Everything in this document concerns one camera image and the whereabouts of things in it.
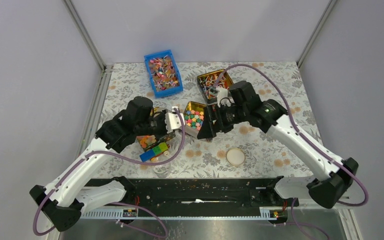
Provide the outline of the gold tin star candies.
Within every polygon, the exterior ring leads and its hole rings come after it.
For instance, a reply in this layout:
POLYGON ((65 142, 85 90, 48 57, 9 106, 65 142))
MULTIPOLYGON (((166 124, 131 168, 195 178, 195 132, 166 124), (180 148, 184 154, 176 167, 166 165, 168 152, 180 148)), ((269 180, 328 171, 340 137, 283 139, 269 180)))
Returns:
POLYGON ((195 139, 198 138, 198 134, 203 127, 206 106, 206 104, 189 101, 183 111, 185 132, 195 139))

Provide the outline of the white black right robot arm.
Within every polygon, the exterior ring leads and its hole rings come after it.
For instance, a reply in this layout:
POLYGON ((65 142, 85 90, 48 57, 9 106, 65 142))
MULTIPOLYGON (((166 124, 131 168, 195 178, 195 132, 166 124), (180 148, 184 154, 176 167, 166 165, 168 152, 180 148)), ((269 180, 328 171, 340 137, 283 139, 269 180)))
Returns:
POLYGON ((229 88, 230 105, 212 104, 204 108, 198 139, 228 133, 234 125, 248 122, 252 127, 278 140, 292 151, 313 173, 306 184, 309 196, 321 207, 331 209, 354 181, 359 164, 327 150, 302 128, 293 125, 288 111, 276 100, 262 101, 251 83, 239 81, 229 88))

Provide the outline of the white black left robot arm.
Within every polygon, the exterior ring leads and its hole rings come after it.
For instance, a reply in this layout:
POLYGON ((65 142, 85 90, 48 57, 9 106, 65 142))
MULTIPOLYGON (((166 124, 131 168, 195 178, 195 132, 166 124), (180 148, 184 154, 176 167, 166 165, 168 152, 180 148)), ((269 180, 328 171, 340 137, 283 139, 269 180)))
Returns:
POLYGON ((45 186, 35 185, 29 192, 37 204, 32 230, 36 236, 44 236, 54 229, 64 232, 75 225, 81 215, 107 204, 128 206, 135 200, 135 192, 121 180, 92 190, 83 187, 95 173, 111 158, 143 165, 154 166, 153 162, 131 159, 121 152, 132 145, 138 136, 165 136, 181 130, 181 142, 177 151, 165 161, 174 160, 181 152, 186 139, 185 119, 177 106, 154 115, 153 101, 136 96, 127 107, 112 119, 104 122, 94 138, 76 160, 55 180, 45 186))

